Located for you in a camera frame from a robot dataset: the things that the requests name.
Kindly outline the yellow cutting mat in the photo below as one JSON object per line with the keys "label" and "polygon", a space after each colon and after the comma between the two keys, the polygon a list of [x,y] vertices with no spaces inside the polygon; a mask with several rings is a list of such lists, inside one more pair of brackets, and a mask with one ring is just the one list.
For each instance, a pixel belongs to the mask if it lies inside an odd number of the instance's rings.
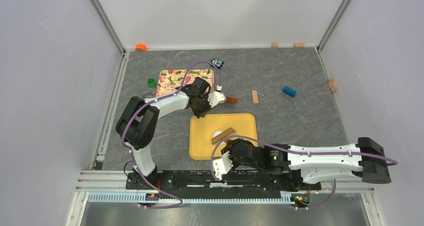
{"label": "yellow cutting mat", "polygon": [[257,138],[256,120],[249,113],[207,114],[190,120],[189,155],[194,160],[208,160],[215,145],[211,143],[215,131],[232,127],[236,135]]}

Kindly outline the white dough ball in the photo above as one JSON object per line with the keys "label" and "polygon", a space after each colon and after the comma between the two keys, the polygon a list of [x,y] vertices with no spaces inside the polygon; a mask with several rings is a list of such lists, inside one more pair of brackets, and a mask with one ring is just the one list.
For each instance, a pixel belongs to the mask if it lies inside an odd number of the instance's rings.
{"label": "white dough ball", "polygon": [[219,130],[219,131],[215,131],[212,135],[213,138],[215,138],[216,136],[220,135],[223,131]]}

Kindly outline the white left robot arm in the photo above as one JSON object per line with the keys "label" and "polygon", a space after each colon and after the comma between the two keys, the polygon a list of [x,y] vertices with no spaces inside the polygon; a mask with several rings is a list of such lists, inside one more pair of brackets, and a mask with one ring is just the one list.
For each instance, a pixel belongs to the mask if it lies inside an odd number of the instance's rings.
{"label": "white left robot arm", "polygon": [[121,114],[115,130],[121,143],[126,147],[133,161],[133,168],[139,174],[138,183],[145,190],[157,184],[157,166],[153,161],[150,142],[153,139],[158,120],[170,113],[190,108],[197,118],[204,117],[218,104],[224,103],[226,96],[222,86],[215,88],[201,77],[194,82],[181,85],[160,97],[142,99],[132,97]]}

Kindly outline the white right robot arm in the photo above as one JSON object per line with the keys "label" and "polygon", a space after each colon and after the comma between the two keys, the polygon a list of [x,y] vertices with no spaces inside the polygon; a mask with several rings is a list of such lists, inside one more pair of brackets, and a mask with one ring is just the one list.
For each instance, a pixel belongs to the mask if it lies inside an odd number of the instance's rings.
{"label": "white right robot arm", "polygon": [[356,143],[333,147],[305,147],[271,144],[247,136],[229,136],[221,156],[215,157],[214,148],[209,160],[215,180],[238,166],[246,166],[259,173],[282,175],[295,190],[322,181],[359,177],[365,183],[389,184],[390,166],[398,162],[385,156],[384,148],[368,137]]}

